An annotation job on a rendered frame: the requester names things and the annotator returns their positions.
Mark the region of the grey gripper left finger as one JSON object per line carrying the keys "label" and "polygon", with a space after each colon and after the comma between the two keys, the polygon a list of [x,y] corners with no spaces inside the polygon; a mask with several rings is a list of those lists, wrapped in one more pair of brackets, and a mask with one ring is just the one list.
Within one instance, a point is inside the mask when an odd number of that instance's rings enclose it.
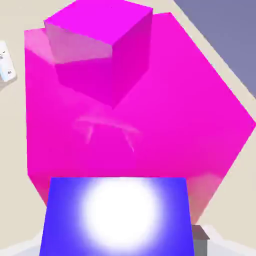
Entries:
{"label": "grey gripper left finger", "polygon": [[0,249],[0,256],[39,256],[42,235],[43,231],[41,230],[33,239]]}

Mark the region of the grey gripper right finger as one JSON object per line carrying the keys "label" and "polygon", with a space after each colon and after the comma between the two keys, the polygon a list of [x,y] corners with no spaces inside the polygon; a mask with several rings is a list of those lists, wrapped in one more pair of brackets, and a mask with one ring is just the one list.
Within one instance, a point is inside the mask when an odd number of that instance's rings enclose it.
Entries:
{"label": "grey gripper right finger", "polygon": [[192,225],[195,256],[256,256],[256,249],[224,239],[209,224]]}

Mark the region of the small blue cube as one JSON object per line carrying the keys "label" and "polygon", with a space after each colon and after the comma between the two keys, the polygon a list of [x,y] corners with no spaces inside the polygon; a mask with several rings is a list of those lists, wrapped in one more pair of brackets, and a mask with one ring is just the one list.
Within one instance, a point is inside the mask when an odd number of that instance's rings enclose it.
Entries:
{"label": "small blue cube", "polygon": [[186,180],[52,178],[39,256],[195,256]]}

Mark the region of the small magenta cube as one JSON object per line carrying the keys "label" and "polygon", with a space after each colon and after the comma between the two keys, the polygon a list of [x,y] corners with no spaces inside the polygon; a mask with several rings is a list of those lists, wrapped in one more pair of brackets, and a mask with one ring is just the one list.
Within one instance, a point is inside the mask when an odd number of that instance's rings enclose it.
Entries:
{"label": "small magenta cube", "polygon": [[59,82],[115,107],[149,68],[153,10],[75,0],[44,21]]}

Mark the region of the large pink box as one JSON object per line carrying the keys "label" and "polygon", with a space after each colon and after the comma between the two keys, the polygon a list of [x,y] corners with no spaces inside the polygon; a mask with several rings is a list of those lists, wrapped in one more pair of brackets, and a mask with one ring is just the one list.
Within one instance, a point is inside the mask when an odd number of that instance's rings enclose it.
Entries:
{"label": "large pink box", "polygon": [[24,32],[27,174],[184,177],[196,223],[256,127],[171,13],[152,18],[149,69],[111,108],[58,81],[43,28]]}

